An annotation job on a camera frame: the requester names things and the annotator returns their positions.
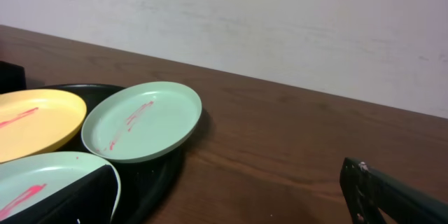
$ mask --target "round black tray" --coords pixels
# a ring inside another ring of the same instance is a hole
[[[114,85],[67,84],[40,87],[65,90],[81,97],[87,105],[87,114],[105,98],[124,89]],[[81,141],[81,133],[59,151],[89,152]],[[167,194],[183,164],[183,150],[179,147],[154,160],[135,164],[112,162],[121,180],[121,196],[112,223],[141,223]]]

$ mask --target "white wall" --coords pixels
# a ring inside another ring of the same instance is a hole
[[[0,0],[0,23],[448,118],[448,0]]]

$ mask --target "light green plate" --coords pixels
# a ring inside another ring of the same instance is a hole
[[[34,205],[90,172],[112,164],[89,153],[74,151],[46,153],[0,164],[0,221]],[[117,178],[115,212],[121,194]]]
[[[114,162],[142,162],[181,145],[202,112],[191,88],[153,82],[126,88],[100,103],[85,119],[84,146]]]

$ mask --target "wood grain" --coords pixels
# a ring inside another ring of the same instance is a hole
[[[204,116],[148,223],[349,223],[338,182],[346,156],[448,202],[442,118],[10,27],[0,27],[0,60],[24,66],[32,85],[196,90]]]

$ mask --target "red sauce mark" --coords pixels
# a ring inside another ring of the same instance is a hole
[[[28,200],[30,197],[33,197],[36,193],[40,192],[46,186],[46,183],[44,183],[43,185],[33,185],[32,187],[28,188],[28,190],[24,191],[21,195],[17,196],[12,202],[7,204],[2,210],[0,210],[0,221],[6,219],[16,206]]]
[[[117,141],[120,139],[124,128],[127,127],[127,131],[131,132],[132,127],[134,126],[135,123],[138,122],[138,119],[143,115],[144,111],[153,104],[154,101],[150,101],[146,104],[141,105],[140,108],[138,108],[135,112],[132,113],[132,115],[130,115],[128,118],[125,119],[126,124],[124,125],[124,127],[122,127],[117,131],[117,134],[115,134],[113,140],[109,143],[109,150],[113,151],[113,147],[117,144]]]
[[[38,107],[32,108],[32,109],[30,109],[28,111],[25,111],[23,113],[18,114],[15,118],[13,118],[11,120],[6,120],[4,122],[0,122],[0,129],[2,127],[5,127],[5,126],[11,124],[11,123],[14,123],[17,120],[20,120],[20,119],[22,119],[24,117],[27,117],[27,116],[30,116],[30,115],[34,114],[38,109],[39,109]]]

